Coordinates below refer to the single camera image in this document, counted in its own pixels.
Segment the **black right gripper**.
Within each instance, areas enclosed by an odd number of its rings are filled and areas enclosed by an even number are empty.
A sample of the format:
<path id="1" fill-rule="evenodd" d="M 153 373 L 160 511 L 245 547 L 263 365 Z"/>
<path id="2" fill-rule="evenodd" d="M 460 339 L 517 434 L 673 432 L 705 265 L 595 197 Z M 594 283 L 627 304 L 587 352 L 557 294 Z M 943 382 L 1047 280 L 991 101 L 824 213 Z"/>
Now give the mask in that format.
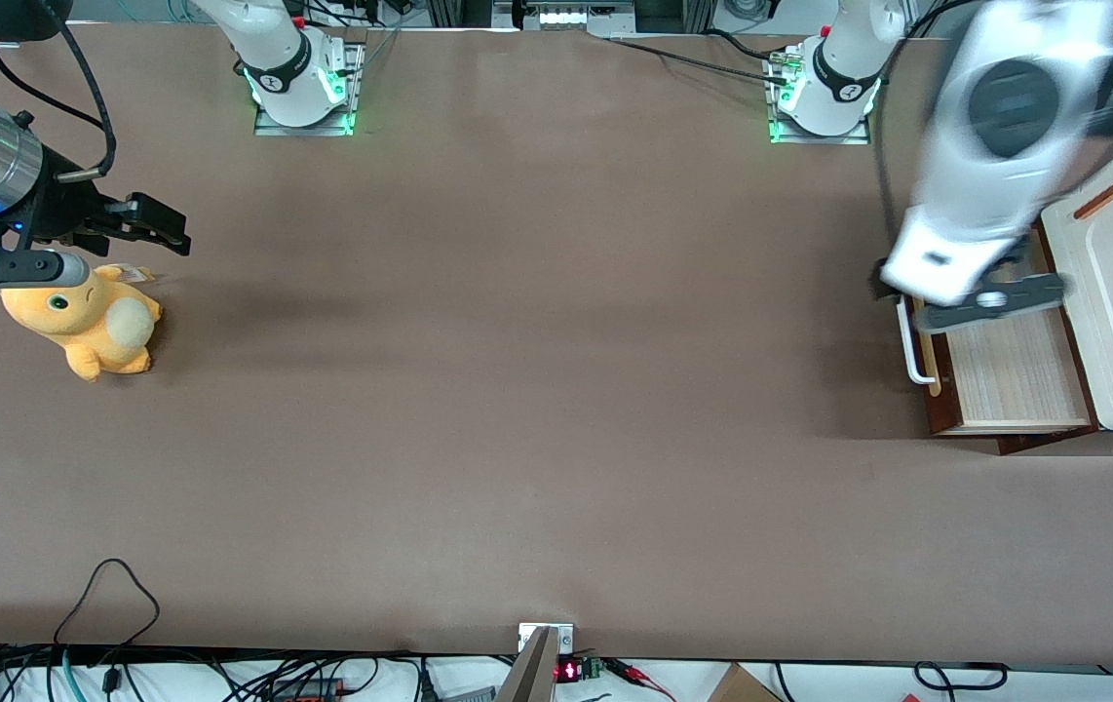
<path id="1" fill-rule="evenodd" d="M 21 236 L 23 249 L 32 243 L 59 243 L 106 256 L 111 241 L 124 241 L 161 246 L 178 256 L 191 253 L 185 214 L 147 194 L 117 201 L 98 191 L 91 179 L 60 182 L 58 175 L 76 172 L 77 166 L 48 146 L 41 156 L 35 186 L 1 214 L 1 223 Z M 117 228 L 119 218 L 124 228 Z"/>

